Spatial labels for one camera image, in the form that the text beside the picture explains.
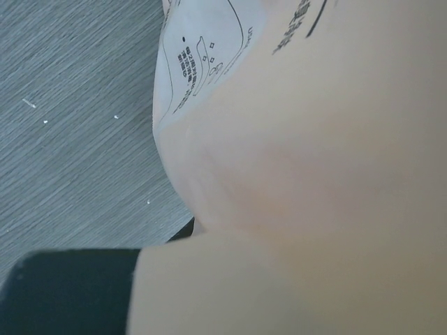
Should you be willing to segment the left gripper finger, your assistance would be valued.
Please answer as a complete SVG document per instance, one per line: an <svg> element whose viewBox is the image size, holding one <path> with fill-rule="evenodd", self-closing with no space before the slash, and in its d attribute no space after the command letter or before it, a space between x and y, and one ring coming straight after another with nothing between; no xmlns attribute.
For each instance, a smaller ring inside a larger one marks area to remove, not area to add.
<svg viewBox="0 0 447 335"><path fill-rule="evenodd" d="M139 248L69 248L28 253L1 287L2 334L159 334L132 327Z"/></svg>

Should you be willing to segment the pink cat litter bag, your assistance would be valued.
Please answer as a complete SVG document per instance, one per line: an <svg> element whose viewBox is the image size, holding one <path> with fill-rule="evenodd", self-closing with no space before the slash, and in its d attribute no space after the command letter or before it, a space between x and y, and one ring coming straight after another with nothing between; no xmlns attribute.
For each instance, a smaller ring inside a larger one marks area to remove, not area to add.
<svg viewBox="0 0 447 335"><path fill-rule="evenodd" d="M446 2L164 1L163 167L201 232L127 334L446 333Z"/></svg>

